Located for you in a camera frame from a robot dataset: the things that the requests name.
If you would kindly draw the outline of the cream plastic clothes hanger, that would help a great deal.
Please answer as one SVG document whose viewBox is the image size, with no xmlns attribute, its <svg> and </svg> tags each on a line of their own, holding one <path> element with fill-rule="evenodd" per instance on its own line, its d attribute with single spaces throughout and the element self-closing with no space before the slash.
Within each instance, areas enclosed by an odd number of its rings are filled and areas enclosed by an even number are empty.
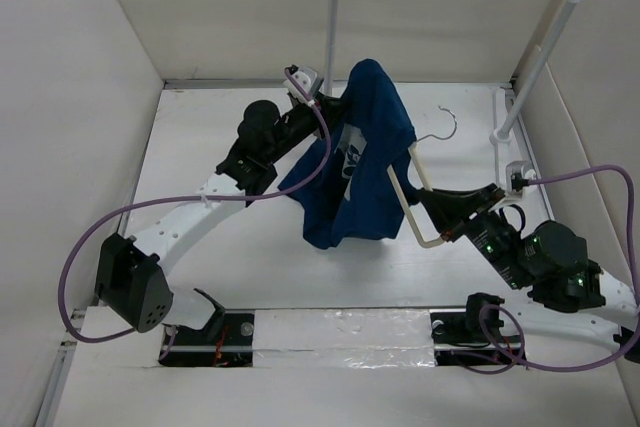
<svg viewBox="0 0 640 427">
<path fill-rule="evenodd" d="M 451 132 L 446 136 L 438 135 L 435 133 L 425 134 L 417 138 L 407 149 L 411 164 L 415 168 L 418 174 L 419 180 L 421 182 L 421 189 L 417 189 L 412 196 L 408 197 L 407 190 L 401 185 L 401 182 L 396 174 L 396 170 L 394 166 L 389 165 L 386 169 L 387 175 L 389 177 L 393 190 L 396 194 L 396 197 L 400 203 L 400 206 L 405 215 L 405 218 L 408 221 L 411 232 L 413 233 L 418 245 L 423 249 L 437 248 L 443 245 L 445 241 L 441 237 L 437 237 L 431 240 L 426 240 L 421 232 L 420 226 L 416 221 L 415 216 L 412 213 L 413 204 L 411 203 L 411 200 L 418 200 L 417 194 L 421 193 L 422 191 L 432 191 L 432 187 L 427 178 L 426 171 L 421 165 L 418 157 L 417 144 L 429 138 L 435 139 L 437 141 L 448 141 L 455 136 L 458 130 L 458 120 L 455 113 L 452 112 L 450 109 L 443 107 L 441 105 L 438 105 L 437 108 L 440 112 L 445 112 L 451 117 L 453 121 L 453 127 Z"/>
</svg>

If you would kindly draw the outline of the blue Mickey Mouse t-shirt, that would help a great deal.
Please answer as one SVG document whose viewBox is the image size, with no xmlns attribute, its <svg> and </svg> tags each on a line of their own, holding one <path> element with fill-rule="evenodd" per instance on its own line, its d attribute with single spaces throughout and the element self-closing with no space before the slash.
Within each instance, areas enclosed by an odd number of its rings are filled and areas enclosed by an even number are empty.
<svg viewBox="0 0 640 427">
<path fill-rule="evenodd" d="M 326 250 L 345 238 L 393 239 L 404 213 L 386 169 L 393 165 L 412 196 L 408 147 L 416 133 L 408 112 L 382 66 L 358 62 L 340 100 L 348 105 L 331 135 L 332 153 L 323 170 L 289 197 L 304 210 L 303 238 Z"/>
</svg>

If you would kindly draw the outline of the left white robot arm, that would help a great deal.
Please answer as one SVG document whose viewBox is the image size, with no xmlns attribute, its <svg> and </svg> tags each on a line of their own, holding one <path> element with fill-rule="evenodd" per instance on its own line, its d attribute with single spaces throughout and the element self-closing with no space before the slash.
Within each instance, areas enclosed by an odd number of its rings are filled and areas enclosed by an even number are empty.
<svg viewBox="0 0 640 427">
<path fill-rule="evenodd" d="M 294 100 L 286 113 L 268 100 L 251 103 L 226 158 L 193 199 L 129 238 L 113 234 L 102 243 L 98 298 L 136 332 L 174 324 L 187 327 L 201 343 L 216 341 L 222 307 L 202 291 L 170 289 L 169 273 L 211 230 L 268 189 L 278 160 L 314 133 L 329 138 L 346 110 L 342 101 L 325 95 L 313 107 Z"/>
</svg>

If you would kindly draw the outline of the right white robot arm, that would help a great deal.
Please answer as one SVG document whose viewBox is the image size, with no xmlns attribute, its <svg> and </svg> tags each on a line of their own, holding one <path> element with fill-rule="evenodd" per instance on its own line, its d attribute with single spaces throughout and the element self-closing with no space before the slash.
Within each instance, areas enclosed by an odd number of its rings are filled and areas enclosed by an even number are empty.
<svg viewBox="0 0 640 427">
<path fill-rule="evenodd" d="M 639 330 L 632 329 L 638 305 L 631 287 L 588 258 L 587 241 L 552 220 L 523 236 L 507 220 L 507 194 L 490 184 L 472 191 L 416 193 L 439 237 L 466 237 L 513 290 L 527 288 L 530 300 L 562 314 L 580 311 L 619 326 L 613 342 L 630 362 L 639 362 Z"/>
</svg>

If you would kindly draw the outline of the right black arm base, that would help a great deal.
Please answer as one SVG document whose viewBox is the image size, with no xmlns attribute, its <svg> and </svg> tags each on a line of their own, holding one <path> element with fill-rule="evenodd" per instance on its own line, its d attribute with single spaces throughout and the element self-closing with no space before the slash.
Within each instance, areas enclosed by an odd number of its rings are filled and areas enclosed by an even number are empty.
<svg viewBox="0 0 640 427">
<path fill-rule="evenodd" d="M 504 304 L 504 298 L 478 292 L 469 295 L 464 306 L 430 309 L 435 365 L 485 374 L 513 368 L 513 361 L 488 341 L 480 324 L 483 307 Z"/>
</svg>

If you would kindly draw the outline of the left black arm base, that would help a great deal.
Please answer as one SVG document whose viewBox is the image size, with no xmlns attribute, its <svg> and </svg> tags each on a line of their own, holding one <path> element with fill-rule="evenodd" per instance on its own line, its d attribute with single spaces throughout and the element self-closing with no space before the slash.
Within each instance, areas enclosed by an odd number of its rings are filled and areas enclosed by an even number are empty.
<svg viewBox="0 0 640 427">
<path fill-rule="evenodd" d="M 244 368 L 253 366 L 255 311 L 227 310 L 200 289 L 193 293 L 211 304 L 212 319 L 200 330 L 169 327 L 158 362 L 163 367 Z"/>
</svg>

